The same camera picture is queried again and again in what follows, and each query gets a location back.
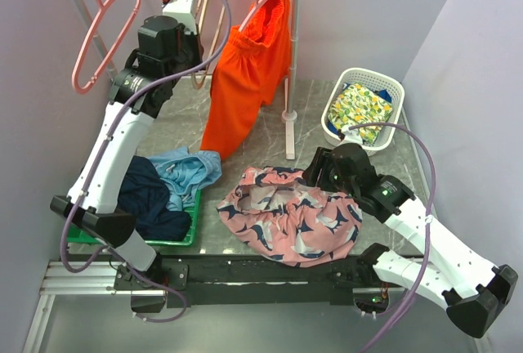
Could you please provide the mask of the pink patterned shorts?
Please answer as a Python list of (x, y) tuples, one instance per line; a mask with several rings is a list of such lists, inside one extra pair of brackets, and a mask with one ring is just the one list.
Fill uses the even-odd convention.
[(246, 168), (217, 205), (221, 221), (256, 253), (286, 266), (347, 257), (363, 213), (351, 196), (309, 187), (302, 174), (296, 168)]

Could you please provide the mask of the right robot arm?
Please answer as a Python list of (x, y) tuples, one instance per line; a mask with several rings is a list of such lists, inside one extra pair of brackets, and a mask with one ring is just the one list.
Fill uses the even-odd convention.
[(432, 215), (400, 179), (378, 174), (357, 144), (320, 147), (303, 178), (309, 186), (350, 195), (358, 207), (400, 234), (423, 254), (409, 260), (382, 244), (358, 258), (358, 277), (373, 287), (381, 281), (409, 290), (442, 308), (466, 335), (482, 338), (512, 299), (517, 272), (497, 266), (470, 249)]

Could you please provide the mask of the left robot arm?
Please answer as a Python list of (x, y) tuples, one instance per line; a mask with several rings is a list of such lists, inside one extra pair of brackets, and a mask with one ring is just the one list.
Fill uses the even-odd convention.
[(151, 16), (137, 32), (138, 47), (110, 87), (110, 101), (95, 145), (80, 176), (65, 195), (56, 195), (50, 209), (113, 249), (134, 268), (133, 279), (155, 288), (163, 269), (156, 251), (136, 229), (137, 219), (118, 206), (118, 195), (141, 139), (158, 117), (177, 83), (200, 65), (196, 32), (172, 16)]

